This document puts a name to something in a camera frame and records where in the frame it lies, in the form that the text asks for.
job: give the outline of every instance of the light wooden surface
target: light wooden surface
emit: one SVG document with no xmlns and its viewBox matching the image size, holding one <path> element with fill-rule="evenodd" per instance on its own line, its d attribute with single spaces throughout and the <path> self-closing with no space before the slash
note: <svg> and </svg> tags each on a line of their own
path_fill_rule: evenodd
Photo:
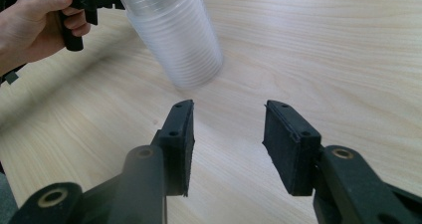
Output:
<svg viewBox="0 0 422 224">
<path fill-rule="evenodd" d="M 128 24 L 101 10 L 82 52 L 62 51 L 0 89 L 0 160 L 19 205 L 38 189 L 84 190 L 118 174 L 171 106 L 193 99 L 188 198 L 169 223 L 316 223 L 265 148 L 266 100 L 292 105 L 322 143 L 359 151 L 422 195 L 422 0 L 204 0 L 225 57 L 210 84 L 177 91 Z"/>
</svg>

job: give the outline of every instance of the clear plastic cup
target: clear plastic cup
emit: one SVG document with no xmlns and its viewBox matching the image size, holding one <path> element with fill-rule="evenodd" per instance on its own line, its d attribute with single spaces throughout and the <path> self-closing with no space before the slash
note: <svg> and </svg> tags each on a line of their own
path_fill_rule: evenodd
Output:
<svg viewBox="0 0 422 224">
<path fill-rule="evenodd" d="M 174 86 L 211 81 L 223 56 L 202 0 L 121 0 L 127 18 Z"/>
</svg>

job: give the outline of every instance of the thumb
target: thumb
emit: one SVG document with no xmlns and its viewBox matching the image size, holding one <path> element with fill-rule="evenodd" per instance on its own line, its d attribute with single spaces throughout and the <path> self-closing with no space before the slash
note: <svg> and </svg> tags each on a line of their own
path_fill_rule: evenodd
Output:
<svg viewBox="0 0 422 224">
<path fill-rule="evenodd" d="M 28 11 L 35 20 L 42 19 L 47 13 L 69 7 L 72 0 L 33 0 Z"/>
</svg>

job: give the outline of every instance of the finger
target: finger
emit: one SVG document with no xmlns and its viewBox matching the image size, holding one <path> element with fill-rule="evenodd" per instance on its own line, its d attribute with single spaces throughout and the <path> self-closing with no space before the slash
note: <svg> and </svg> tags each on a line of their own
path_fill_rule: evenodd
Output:
<svg viewBox="0 0 422 224">
<path fill-rule="evenodd" d="M 83 9 L 76 9 L 73 7 L 68 7 L 62 10 L 63 14 L 65 14 L 66 16 L 72 16 L 83 11 Z"/>
<path fill-rule="evenodd" d="M 72 0 L 32 0 L 26 9 L 29 19 L 42 19 L 47 13 L 69 7 Z"/>
<path fill-rule="evenodd" d="M 87 23 L 87 20 L 85 19 L 85 12 L 83 11 L 71 17 L 68 17 L 65 20 L 65 27 L 69 29 L 75 29 L 75 28 L 81 27 L 85 23 Z"/>
<path fill-rule="evenodd" d="M 90 31 L 90 29 L 91 29 L 91 24 L 86 23 L 79 28 L 73 29 L 72 34 L 75 37 L 82 37 L 82 36 L 86 35 Z"/>
</svg>

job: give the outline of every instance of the human hand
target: human hand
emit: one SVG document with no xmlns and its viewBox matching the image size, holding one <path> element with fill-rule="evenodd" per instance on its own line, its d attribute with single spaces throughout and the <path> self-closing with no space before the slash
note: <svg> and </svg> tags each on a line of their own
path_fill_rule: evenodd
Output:
<svg viewBox="0 0 422 224">
<path fill-rule="evenodd" d="M 89 32 L 85 12 L 71 4 L 72 0 L 18 0 L 0 13 L 0 76 L 65 47 L 57 11 L 69 16 L 64 25 L 74 36 Z"/>
</svg>

